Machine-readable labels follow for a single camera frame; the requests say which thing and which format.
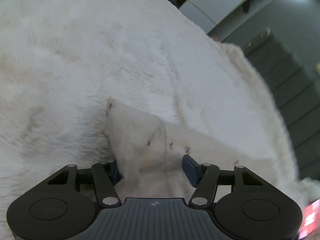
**white fur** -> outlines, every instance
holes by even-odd
[[[113,98],[108,105],[105,133],[125,178],[116,185],[122,200],[132,196],[183,197],[188,201],[195,189],[181,169],[186,153],[198,163],[214,163],[222,170],[244,165],[271,184],[279,184],[276,161],[270,156],[249,156],[186,125],[166,122]],[[230,190],[224,187],[215,200]]]
[[[87,168],[113,157],[109,96],[269,160],[273,183],[306,201],[262,79],[239,48],[212,41],[168,1],[0,0],[0,239],[11,238],[5,213],[26,190],[68,163]],[[132,158],[130,136],[119,156]]]

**red light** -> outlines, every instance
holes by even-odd
[[[304,210],[304,220],[299,231],[299,239],[302,239],[316,230],[320,219],[320,200],[313,202]]]

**logo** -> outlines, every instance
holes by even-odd
[[[150,203],[151,205],[153,205],[154,207],[155,206],[157,206],[157,205],[159,205],[160,203],[159,202],[157,202],[157,201],[153,201],[152,203]]]

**white fluffy rug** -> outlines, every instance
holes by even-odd
[[[112,157],[106,131],[122,136],[116,156],[135,162],[124,146],[135,130],[107,123],[109,96],[212,138],[201,160],[232,167],[246,159],[305,204],[284,123],[239,48],[212,41],[166,0],[0,0],[0,239],[12,238],[5,213],[15,198],[66,164],[87,168]],[[123,186],[131,164],[121,162],[117,188],[144,197]],[[184,179],[174,177],[177,190],[165,196],[187,197]]]

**grey ribbed panel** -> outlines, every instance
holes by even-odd
[[[285,44],[269,32],[258,33],[242,48],[273,93],[290,133],[300,178],[320,180],[320,83],[310,79],[297,55],[288,54]]]
[[[204,210],[182,199],[127,198],[124,205],[102,210],[85,231],[69,240],[231,240]]]

